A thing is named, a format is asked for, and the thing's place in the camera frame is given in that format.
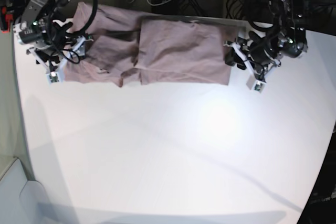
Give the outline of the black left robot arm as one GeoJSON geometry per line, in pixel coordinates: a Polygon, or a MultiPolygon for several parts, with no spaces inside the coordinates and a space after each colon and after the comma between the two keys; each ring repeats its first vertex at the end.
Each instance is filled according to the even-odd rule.
{"type": "Polygon", "coordinates": [[[284,56],[297,58],[308,48],[306,40],[305,0],[244,0],[243,13],[254,31],[248,39],[238,39],[246,59],[232,51],[225,58],[229,66],[263,73],[270,65],[280,65],[284,56]]]}

